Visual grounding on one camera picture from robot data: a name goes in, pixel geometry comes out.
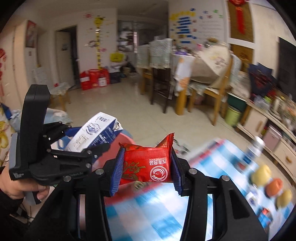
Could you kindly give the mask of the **left hand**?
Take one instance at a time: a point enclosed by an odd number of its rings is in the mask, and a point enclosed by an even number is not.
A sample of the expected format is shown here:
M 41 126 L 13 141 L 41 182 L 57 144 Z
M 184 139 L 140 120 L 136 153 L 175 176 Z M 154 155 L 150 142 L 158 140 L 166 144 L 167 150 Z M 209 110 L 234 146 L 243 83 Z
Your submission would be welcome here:
M 11 180 L 8 166 L 1 167 L 1 207 L 18 208 L 26 192 L 37 192 L 42 201 L 49 195 L 49 186 L 42 186 L 32 179 Z

